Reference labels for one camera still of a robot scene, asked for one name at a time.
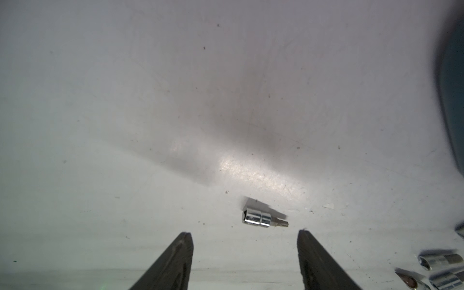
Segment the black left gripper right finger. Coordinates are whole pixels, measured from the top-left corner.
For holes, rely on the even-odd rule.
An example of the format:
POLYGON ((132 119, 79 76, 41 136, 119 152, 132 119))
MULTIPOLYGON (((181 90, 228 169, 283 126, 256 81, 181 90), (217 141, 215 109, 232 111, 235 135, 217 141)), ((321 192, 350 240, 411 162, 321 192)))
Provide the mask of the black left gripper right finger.
POLYGON ((309 231, 298 232, 297 250, 305 290, 360 289, 309 231))

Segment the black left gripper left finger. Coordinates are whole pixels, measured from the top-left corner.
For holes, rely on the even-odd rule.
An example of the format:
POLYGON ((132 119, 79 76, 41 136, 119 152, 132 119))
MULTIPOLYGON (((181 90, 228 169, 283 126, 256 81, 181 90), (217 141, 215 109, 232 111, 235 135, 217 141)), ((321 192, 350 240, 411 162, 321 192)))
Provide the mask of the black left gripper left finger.
POLYGON ((192 235, 180 233, 130 290, 187 290, 193 250, 192 235))

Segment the silver screwdriver bit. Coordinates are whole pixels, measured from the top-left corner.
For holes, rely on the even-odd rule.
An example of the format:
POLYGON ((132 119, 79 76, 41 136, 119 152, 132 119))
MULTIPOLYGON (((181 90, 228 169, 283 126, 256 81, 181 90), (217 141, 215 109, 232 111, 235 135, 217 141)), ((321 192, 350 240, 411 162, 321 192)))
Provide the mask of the silver screwdriver bit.
POLYGON ((455 229, 455 232, 458 236, 464 239, 464 225, 460 225, 455 229))
POLYGON ((242 212, 242 222, 244 224, 257 227, 289 227, 289 223, 284 219, 272 216, 270 213, 256 209, 246 208, 242 212))
POLYGON ((435 290, 464 290, 464 272, 447 272, 429 279, 435 290))
POLYGON ((427 271, 438 271, 464 262, 459 254, 428 254, 418 257, 418 262, 427 271))
POLYGON ((395 273, 410 290, 431 290, 431 288, 424 282, 415 279, 414 277, 404 274, 404 273, 395 273))

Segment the teal plastic storage box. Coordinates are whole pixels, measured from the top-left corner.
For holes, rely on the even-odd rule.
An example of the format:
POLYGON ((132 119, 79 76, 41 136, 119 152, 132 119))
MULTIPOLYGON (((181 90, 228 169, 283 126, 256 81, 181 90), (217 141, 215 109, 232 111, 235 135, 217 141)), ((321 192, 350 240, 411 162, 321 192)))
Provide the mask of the teal plastic storage box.
POLYGON ((450 31, 437 67, 437 88, 454 161, 464 173, 464 21, 450 31))

